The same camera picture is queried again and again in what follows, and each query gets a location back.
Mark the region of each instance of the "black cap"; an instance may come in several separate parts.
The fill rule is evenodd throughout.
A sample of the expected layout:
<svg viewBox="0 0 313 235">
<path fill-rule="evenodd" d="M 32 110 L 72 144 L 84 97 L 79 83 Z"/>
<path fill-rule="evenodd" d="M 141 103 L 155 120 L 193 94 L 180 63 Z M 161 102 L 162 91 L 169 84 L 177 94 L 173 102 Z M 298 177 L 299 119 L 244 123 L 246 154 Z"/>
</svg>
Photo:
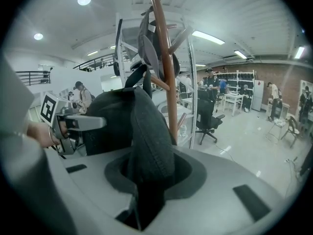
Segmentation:
<svg viewBox="0 0 313 235">
<path fill-rule="evenodd" d="M 213 72 L 213 69 L 212 69 L 212 68 L 207 68 L 207 69 L 205 70 L 205 72 L 207 72 L 207 73 Z"/>
<path fill-rule="evenodd" d="M 74 88 L 78 88 L 80 85 L 82 85 L 83 83 L 81 82 L 81 81 L 77 81 L 76 83 L 75 83 L 75 87 Z"/>
</svg>

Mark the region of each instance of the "chair armrest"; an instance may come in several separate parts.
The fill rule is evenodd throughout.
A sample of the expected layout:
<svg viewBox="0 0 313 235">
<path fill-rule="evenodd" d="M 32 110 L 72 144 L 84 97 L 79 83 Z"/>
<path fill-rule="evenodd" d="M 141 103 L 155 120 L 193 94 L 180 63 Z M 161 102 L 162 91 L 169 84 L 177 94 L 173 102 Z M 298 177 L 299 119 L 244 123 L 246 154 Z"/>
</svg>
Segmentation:
<svg viewBox="0 0 313 235">
<path fill-rule="evenodd" d="M 225 117 L 225 115 L 224 114 L 222 114 L 222 115 L 219 115 L 218 117 L 216 117 L 217 119 L 222 119 L 222 118 L 224 118 Z"/>
</svg>

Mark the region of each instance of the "blue shirt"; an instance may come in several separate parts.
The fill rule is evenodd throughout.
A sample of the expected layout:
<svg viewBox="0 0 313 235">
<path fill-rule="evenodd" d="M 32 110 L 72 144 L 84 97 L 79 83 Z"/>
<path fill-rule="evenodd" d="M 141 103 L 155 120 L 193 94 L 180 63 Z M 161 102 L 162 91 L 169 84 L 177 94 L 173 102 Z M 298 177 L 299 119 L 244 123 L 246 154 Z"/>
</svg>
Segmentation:
<svg viewBox="0 0 313 235">
<path fill-rule="evenodd" d="M 224 80 L 220 81 L 220 88 L 225 89 L 226 88 L 226 82 Z"/>
</svg>

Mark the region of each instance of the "floor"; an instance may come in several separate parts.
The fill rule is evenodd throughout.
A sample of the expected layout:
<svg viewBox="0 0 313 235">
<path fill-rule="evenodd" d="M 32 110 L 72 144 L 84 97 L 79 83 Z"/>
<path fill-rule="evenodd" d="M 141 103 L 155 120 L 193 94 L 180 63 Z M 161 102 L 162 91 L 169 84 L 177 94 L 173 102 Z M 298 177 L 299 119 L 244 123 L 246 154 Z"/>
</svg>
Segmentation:
<svg viewBox="0 0 313 235">
<path fill-rule="evenodd" d="M 215 116 L 220 114 L 225 114 L 225 118 L 214 133 L 218 142 L 215 144 L 211 137 L 206 136 L 202 145 L 199 145 L 202 134 L 196 134 L 193 149 L 234 160 L 274 187 L 283 198 L 295 193 L 301 184 L 295 172 L 309 152 L 310 139 L 298 138 L 293 148 L 290 148 L 293 141 L 290 133 L 280 141 L 273 135 L 267 135 L 274 124 L 267 121 L 262 111 L 251 110 L 246 113 L 237 110 L 232 117 L 231 109 L 223 113 L 220 105 Z M 287 127 L 287 124 L 283 127 L 282 136 Z M 275 126 L 271 133 L 278 137 L 279 128 Z M 294 164 L 285 162 L 295 158 Z"/>
</svg>

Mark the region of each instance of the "railing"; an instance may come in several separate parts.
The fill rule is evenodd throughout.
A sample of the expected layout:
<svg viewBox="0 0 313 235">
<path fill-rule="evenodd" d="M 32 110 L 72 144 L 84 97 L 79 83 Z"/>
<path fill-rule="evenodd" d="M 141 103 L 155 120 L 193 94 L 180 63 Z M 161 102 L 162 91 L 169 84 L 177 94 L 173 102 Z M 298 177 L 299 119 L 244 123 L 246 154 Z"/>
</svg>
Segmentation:
<svg viewBox="0 0 313 235">
<path fill-rule="evenodd" d="M 49 71 L 29 70 L 29 71 L 17 71 L 16 73 L 26 86 L 51 83 Z"/>
<path fill-rule="evenodd" d="M 91 72 L 96 69 L 102 69 L 105 67 L 112 66 L 114 62 L 113 55 L 114 54 L 108 54 L 101 57 L 97 57 L 95 59 L 84 62 L 78 66 L 75 66 L 73 69 Z M 123 52 L 123 61 L 124 62 L 129 61 L 128 55 L 125 51 Z"/>
</svg>

